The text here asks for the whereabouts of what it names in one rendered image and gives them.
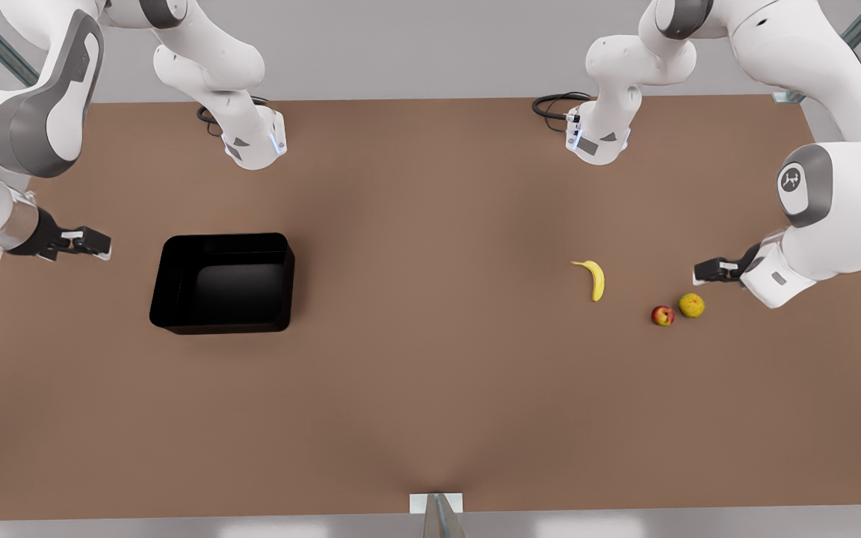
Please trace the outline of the black storage box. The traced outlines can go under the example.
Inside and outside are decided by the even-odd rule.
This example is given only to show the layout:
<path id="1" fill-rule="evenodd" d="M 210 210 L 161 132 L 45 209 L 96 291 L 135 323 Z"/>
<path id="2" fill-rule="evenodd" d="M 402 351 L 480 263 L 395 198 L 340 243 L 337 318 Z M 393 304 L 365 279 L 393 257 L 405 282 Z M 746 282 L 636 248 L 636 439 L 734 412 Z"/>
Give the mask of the black storage box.
<path id="1" fill-rule="evenodd" d="M 161 251 L 148 318 L 178 335 L 280 333 L 296 258 L 284 235 L 178 235 Z"/>

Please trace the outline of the yellow banana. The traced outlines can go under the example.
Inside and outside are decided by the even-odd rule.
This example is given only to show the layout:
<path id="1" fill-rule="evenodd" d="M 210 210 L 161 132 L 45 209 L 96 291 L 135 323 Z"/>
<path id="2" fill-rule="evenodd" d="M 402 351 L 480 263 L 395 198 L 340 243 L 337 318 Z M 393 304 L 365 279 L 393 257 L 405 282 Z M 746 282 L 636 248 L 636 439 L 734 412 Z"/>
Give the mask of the yellow banana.
<path id="1" fill-rule="evenodd" d="M 604 294 L 605 292 L 605 285 L 607 285 L 607 280 L 605 280 L 605 274 L 604 271 L 602 271 L 602 267 L 593 260 L 584 260 L 584 262 L 570 262 L 570 264 L 587 269 L 587 271 L 591 275 L 592 280 L 591 300 L 592 302 L 599 302 L 599 300 L 601 300 L 602 294 Z"/>

